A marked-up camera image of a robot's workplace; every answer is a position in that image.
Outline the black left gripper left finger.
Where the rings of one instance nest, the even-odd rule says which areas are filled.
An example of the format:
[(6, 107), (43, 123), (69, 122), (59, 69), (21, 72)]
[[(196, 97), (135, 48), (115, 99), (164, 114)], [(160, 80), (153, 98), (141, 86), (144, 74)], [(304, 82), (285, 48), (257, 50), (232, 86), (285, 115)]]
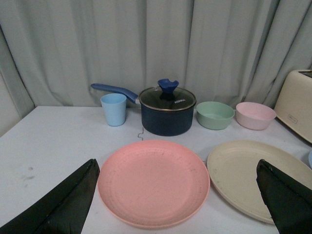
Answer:
[(0, 232), (2, 234), (36, 234), (38, 227), (43, 224), (53, 209), (69, 194), (70, 190), (75, 186), (76, 181), (81, 178), (88, 161), (35, 204), (3, 225), (0, 228)]

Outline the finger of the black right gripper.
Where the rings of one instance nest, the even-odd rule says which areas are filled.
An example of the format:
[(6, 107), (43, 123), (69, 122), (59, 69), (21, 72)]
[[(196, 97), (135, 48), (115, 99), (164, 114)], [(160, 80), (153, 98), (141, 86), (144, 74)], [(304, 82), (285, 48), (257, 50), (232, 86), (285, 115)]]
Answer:
[(310, 210), (312, 190), (264, 160), (263, 200), (270, 210)]
[(280, 234), (312, 232), (312, 190), (261, 159), (257, 184)]

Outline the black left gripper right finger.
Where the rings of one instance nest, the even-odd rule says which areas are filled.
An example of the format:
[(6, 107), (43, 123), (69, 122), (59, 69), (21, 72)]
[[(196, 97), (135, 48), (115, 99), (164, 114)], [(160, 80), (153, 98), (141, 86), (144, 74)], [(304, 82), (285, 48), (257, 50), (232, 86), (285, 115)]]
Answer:
[(69, 194), (53, 209), (43, 224), (36, 230), (37, 234), (79, 234), (93, 201), (99, 176), (96, 161), (88, 161), (81, 178)]

